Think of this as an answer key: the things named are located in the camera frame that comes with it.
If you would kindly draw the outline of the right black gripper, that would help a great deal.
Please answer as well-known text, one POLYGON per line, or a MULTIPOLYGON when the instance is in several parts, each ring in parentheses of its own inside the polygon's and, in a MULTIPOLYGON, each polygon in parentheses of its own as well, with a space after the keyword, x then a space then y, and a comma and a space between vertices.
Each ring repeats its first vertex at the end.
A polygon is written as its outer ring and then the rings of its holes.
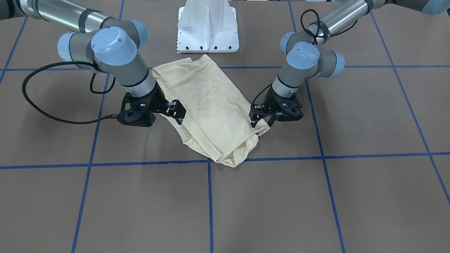
MULTIPOLYGON (((134 93, 130 89, 127 92, 130 92, 134 96, 134 93)), ((155 83, 154 88, 146 95, 150 95, 151 97, 150 107, 152 113, 173 117, 178 125, 183 124, 186 115, 186 109, 183 104, 178 99, 171 102, 168 101, 158 83, 155 83)))

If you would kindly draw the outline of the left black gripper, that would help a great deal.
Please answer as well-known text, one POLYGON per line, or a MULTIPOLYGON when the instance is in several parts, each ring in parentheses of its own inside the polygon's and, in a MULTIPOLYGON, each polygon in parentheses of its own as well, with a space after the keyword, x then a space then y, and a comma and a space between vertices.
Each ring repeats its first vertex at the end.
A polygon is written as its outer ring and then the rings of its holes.
POLYGON ((278 117, 277 110, 279 109, 279 106, 277 105, 276 94, 277 93, 273 90, 271 86, 267 86, 262 91, 260 91, 253 99, 253 101, 250 104, 250 112, 249 112, 249 118, 251 121, 252 128, 256 127, 259 120, 264 119, 265 117, 268 116, 270 117, 268 120, 269 127, 272 127, 272 125, 277 121, 278 117), (255 102, 257 98, 267 89, 268 91, 267 94, 265 95, 264 102, 261 105, 256 104, 255 102))

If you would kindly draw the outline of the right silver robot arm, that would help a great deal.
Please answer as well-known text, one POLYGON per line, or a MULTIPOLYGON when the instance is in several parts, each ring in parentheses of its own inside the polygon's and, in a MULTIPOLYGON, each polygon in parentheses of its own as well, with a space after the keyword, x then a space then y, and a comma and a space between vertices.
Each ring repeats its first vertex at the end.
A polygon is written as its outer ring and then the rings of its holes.
POLYGON ((185 118, 186 109, 180 101, 167 101, 138 50, 148 42, 148 32, 138 20, 122 21, 98 10, 69 0, 2 0, 1 20, 30 17, 58 24, 70 30, 58 40, 57 50, 62 61, 38 68, 21 85, 25 100, 35 110, 53 120, 76 124, 54 117, 31 101, 27 83, 41 71, 62 65, 86 67, 93 71, 90 91, 98 73, 111 74, 111 87, 118 82, 126 93, 118 114, 110 114, 85 124, 115 119, 123 125, 149 128, 155 114, 172 117, 178 125, 185 118))

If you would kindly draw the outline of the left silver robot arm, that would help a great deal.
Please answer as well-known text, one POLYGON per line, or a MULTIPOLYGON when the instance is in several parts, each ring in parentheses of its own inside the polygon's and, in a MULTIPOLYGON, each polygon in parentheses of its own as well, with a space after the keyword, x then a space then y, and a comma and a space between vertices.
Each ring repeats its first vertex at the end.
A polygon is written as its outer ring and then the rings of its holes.
POLYGON ((273 82, 264 88, 264 102, 251 103, 251 126, 268 117, 268 125, 274 122, 298 121, 303 117, 302 103, 297 92, 306 79, 339 75, 345 67, 344 56, 328 51, 321 45, 332 37, 341 35, 355 26, 357 21, 387 4, 395 4, 421 13, 438 15, 449 8, 448 0, 346 0, 328 14, 320 17, 313 9, 316 20, 308 27, 301 24, 299 32, 286 33, 280 40, 280 49, 286 55, 273 82))

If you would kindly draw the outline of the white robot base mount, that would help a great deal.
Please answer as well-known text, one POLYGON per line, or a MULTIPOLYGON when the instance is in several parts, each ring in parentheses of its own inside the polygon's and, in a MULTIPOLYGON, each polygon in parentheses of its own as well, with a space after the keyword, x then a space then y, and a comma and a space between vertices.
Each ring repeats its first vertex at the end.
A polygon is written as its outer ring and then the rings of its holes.
POLYGON ((187 0, 178 9, 177 52, 239 51, 236 9, 228 0, 187 0))

